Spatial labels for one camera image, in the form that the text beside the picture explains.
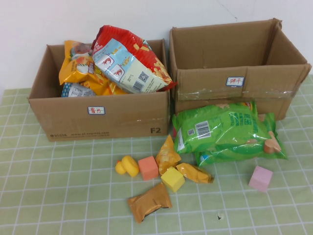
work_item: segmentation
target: brown snack wrapper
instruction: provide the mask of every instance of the brown snack wrapper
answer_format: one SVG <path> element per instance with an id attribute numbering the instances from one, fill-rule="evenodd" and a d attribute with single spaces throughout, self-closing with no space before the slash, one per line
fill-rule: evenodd
<path id="1" fill-rule="evenodd" d="M 173 139 L 171 135 L 168 135 L 156 156 L 156 164 L 158 165 L 160 175 L 163 175 L 171 166 L 175 167 L 180 160 L 179 154 L 174 150 Z"/>
<path id="2" fill-rule="evenodd" d="M 181 163 L 177 165 L 176 168 L 181 174 L 184 175 L 184 177 L 196 183 L 207 184 L 212 183 L 214 180 L 214 176 L 212 176 L 210 173 L 188 163 Z"/>
<path id="3" fill-rule="evenodd" d="M 142 195 L 128 199 L 127 203 L 138 224 L 140 224 L 146 216 L 160 208 L 172 208 L 170 196 L 163 183 Z"/>

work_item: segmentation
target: red snack bag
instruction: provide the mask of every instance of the red snack bag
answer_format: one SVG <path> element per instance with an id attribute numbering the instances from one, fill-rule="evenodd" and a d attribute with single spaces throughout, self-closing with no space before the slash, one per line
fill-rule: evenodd
<path id="1" fill-rule="evenodd" d="M 91 49 L 96 66 L 127 92 L 165 91 L 175 85 L 148 43 L 128 30 L 103 26 Z"/>

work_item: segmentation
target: pink cube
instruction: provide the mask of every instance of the pink cube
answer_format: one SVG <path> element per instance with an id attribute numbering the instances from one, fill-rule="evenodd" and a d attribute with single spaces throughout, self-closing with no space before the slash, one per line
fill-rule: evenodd
<path id="1" fill-rule="evenodd" d="M 153 156 L 138 161 L 143 180 L 150 180 L 158 176 L 158 166 Z"/>
<path id="2" fill-rule="evenodd" d="M 257 165 L 250 179 L 249 186 L 261 192 L 266 192 L 272 175 L 273 172 Z"/>

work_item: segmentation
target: yellow cube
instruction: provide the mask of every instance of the yellow cube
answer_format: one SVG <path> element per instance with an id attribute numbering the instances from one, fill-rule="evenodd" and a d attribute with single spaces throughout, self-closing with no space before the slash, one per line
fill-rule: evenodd
<path id="1" fill-rule="evenodd" d="M 173 192 L 176 192 L 185 183 L 183 174 L 172 166 L 161 176 L 161 180 Z"/>

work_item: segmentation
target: grid pattern mat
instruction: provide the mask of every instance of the grid pattern mat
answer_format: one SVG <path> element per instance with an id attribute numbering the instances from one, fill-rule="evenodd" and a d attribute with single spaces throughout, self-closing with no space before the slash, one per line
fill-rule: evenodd
<path id="1" fill-rule="evenodd" d="M 136 224 L 126 199 L 160 182 L 118 175 L 124 155 L 156 155 L 166 137 L 48 142 L 28 102 L 7 90 L 0 106 L 1 235 L 312 235 L 313 79 L 277 122 L 289 160 L 210 165 L 213 184 L 186 181 L 172 209 Z M 192 155 L 182 161 L 194 163 Z M 256 165 L 272 170 L 267 193 L 248 186 Z"/>

